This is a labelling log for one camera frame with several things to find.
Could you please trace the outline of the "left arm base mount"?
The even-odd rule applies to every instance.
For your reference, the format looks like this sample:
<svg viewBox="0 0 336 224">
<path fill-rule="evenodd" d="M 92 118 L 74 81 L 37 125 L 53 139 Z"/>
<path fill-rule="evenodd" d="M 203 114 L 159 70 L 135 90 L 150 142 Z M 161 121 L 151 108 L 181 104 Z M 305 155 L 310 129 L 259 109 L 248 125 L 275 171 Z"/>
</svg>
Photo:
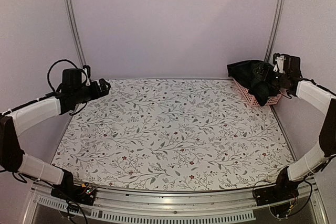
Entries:
<svg viewBox="0 0 336 224">
<path fill-rule="evenodd" d="M 55 185 L 51 190 L 53 197 L 64 200 L 73 199 L 76 203 L 88 206 L 93 206 L 96 193 L 96 188 L 89 186 L 87 183 L 82 185 Z"/>
</svg>

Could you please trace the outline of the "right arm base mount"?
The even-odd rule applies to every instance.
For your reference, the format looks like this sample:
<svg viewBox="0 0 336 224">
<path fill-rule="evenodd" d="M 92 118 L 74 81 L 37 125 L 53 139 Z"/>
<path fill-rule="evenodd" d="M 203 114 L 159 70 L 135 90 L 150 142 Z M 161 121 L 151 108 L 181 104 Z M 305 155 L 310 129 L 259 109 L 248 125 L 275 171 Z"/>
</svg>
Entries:
<svg viewBox="0 0 336 224">
<path fill-rule="evenodd" d="M 260 182 L 266 181 L 261 180 L 257 182 L 252 189 L 252 195 L 257 206 L 270 206 L 269 210 L 271 214 L 278 219 L 289 217 L 299 196 L 298 184 L 277 186 L 276 184 L 269 183 L 272 186 L 255 188 Z"/>
</svg>

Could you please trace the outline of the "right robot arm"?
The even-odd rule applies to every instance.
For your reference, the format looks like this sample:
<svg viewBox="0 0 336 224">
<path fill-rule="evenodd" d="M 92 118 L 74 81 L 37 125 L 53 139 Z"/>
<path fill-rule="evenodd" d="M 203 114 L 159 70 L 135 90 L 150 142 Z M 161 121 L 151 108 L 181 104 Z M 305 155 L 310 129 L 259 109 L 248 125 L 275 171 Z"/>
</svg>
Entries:
<svg viewBox="0 0 336 224">
<path fill-rule="evenodd" d="M 267 84 L 308 102 L 325 116 L 314 147 L 278 174 L 271 190 L 276 201 L 284 200 L 307 176 L 322 171 L 335 158 L 335 93 L 304 78 L 300 65 L 300 57 L 276 53 L 272 66 L 257 68 L 257 76 Z"/>
</svg>

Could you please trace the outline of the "dark green plaid skirt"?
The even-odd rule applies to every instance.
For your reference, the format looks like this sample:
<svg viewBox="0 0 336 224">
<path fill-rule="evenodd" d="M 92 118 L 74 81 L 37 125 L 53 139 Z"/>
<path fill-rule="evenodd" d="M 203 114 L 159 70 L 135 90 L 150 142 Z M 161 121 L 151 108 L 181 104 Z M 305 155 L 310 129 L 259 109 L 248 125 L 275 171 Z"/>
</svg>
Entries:
<svg viewBox="0 0 336 224">
<path fill-rule="evenodd" d="M 241 85 L 246 88 L 251 88 L 255 84 L 262 81 L 256 74 L 256 69 L 262 63 L 267 63 L 261 60 L 245 60 L 236 63 L 231 63 L 227 65 L 228 76 L 238 81 Z"/>
</svg>

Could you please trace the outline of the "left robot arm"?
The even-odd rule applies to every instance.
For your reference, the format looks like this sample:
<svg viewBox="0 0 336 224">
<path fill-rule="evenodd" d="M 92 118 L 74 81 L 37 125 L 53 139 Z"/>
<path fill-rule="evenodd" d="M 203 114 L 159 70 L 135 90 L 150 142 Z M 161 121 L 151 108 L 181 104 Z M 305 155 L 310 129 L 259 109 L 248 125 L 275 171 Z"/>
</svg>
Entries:
<svg viewBox="0 0 336 224">
<path fill-rule="evenodd" d="M 61 168 L 50 165 L 26 154 L 20 147 L 18 138 L 33 126 L 56 116 L 69 113 L 76 115 L 79 104 L 105 97 L 111 85 L 105 79 L 91 81 L 91 68 L 73 65 L 63 70 L 62 80 L 57 88 L 44 97 L 9 109 L 1 114 L 1 167 L 5 172 L 23 174 L 37 180 L 58 185 L 58 192 L 67 200 L 78 195 L 78 188 L 65 180 L 67 174 Z"/>
</svg>

